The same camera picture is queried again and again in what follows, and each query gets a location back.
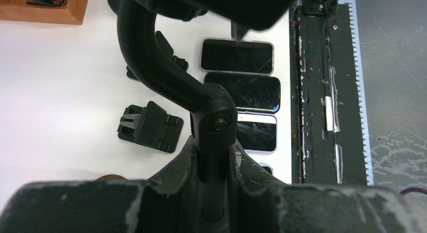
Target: screw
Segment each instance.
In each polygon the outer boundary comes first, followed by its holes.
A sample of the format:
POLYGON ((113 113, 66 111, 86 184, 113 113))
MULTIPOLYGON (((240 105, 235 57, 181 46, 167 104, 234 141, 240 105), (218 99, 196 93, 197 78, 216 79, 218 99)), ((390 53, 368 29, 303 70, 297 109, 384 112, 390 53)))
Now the screw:
POLYGON ((227 127, 227 121, 224 118, 218 118, 214 123, 213 127, 217 131, 224 130, 227 127))

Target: scratched floor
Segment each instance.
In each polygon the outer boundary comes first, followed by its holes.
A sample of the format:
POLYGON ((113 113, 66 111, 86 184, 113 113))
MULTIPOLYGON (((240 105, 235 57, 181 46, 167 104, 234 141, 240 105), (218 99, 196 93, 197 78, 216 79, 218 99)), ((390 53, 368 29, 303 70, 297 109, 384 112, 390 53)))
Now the scratched floor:
MULTIPOLYGON (((374 182, 427 188, 427 0, 356 0, 374 182)), ((405 197, 427 230, 427 196, 405 197)))

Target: wooden box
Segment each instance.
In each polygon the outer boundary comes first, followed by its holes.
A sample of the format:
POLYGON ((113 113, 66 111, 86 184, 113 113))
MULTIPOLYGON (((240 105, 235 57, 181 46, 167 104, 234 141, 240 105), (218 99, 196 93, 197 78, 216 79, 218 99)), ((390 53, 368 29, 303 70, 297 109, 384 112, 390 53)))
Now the wooden box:
POLYGON ((28 5, 27 0, 0 0, 0 20, 81 25, 88 0, 67 0, 64 7, 28 5))

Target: black clamp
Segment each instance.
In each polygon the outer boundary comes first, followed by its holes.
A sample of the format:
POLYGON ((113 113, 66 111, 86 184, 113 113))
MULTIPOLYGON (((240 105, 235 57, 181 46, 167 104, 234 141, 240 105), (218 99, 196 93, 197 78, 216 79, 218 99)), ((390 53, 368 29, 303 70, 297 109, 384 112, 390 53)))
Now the black clamp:
MULTIPOLYGON (((170 59, 172 62, 174 62, 178 67, 180 67, 181 69, 183 69, 185 72, 187 72, 188 70, 188 62, 183 59, 183 58, 179 58, 178 56, 173 55, 174 54, 174 50, 172 48, 172 46, 169 44, 168 40, 166 40, 165 36, 163 36, 162 32, 157 31, 156 32, 156 41, 157 44, 160 47, 160 50, 163 52, 163 54, 170 59)), ((131 79, 131 80, 135 80, 135 81, 139 81, 136 76, 132 73, 132 71, 130 70, 129 66, 126 67, 126 76, 131 79)))
POLYGON ((176 149, 184 120, 166 113, 153 101, 146 107, 128 106, 117 129, 120 139, 172 153, 176 149))
POLYGON ((312 16, 333 16, 338 8, 337 0, 303 0, 304 13, 312 16))

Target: smartphone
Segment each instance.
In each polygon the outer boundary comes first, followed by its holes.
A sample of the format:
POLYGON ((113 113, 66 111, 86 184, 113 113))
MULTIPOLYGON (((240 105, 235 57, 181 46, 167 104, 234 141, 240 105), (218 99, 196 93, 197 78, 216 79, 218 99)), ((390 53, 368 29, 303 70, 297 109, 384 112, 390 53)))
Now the smartphone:
POLYGON ((238 114, 236 137, 247 152, 271 153, 277 145, 276 124, 274 116, 238 114))
POLYGON ((200 67, 205 71, 273 73, 271 43, 206 38, 202 42, 200 67))
POLYGON ((205 83, 217 83, 230 93, 238 111, 274 114, 280 108, 278 78, 233 73, 209 72, 205 83))

